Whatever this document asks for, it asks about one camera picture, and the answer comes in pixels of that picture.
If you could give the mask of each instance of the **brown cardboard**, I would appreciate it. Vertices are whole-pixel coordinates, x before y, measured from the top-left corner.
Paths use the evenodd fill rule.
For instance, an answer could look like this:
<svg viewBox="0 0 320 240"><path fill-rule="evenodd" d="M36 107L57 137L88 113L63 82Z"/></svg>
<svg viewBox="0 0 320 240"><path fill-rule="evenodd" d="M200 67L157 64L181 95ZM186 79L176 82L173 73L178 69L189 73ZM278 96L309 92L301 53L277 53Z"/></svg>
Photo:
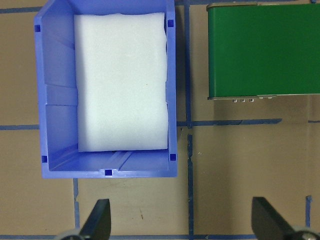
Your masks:
<svg viewBox="0 0 320 240"><path fill-rule="evenodd" d="M308 126L195 127L195 234L252 234L254 196L266 197L290 224L303 226L305 196L310 194Z"/></svg>
<svg viewBox="0 0 320 240"><path fill-rule="evenodd" d="M0 235L74 228L71 179L42 179L38 130L0 130Z"/></svg>
<svg viewBox="0 0 320 240"><path fill-rule="evenodd" d="M309 123L308 125L308 161L307 167L308 172L306 173L307 182L307 192L312 195L313 202L311 204L311 227L317 232L320 231L320 124L319 123Z"/></svg>
<svg viewBox="0 0 320 240"><path fill-rule="evenodd" d="M32 13L0 14L0 125L38 124Z"/></svg>
<svg viewBox="0 0 320 240"><path fill-rule="evenodd" d="M178 129L178 177L79 179L80 224L109 198L112 235L188 234L187 134Z"/></svg>
<svg viewBox="0 0 320 240"><path fill-rule="evenodd" d="M0 9L46 0L0 0ZM306 3L306 0L295 3ZM38 124L33 17L0 14L0 125ZM276 125L178 128L177 178L80 179L80 224L110 198L113 235L188 234L187 135L193 134L194 233L251 234L251 198L264 196L292 225L320 231L320 96L253 103L208 97L206 5L190 7L192 120L281 118ZM186 120L184 7L176 7L177 120ZM0 130L0 235L55 235L74 228L71 179L42 179L39 131Z"/></svg>
<svg viewBox="0 0 320 240"><path fill-rule="evenodd" d="M41 7L47 0L1 0L0 9Z"/></svg>

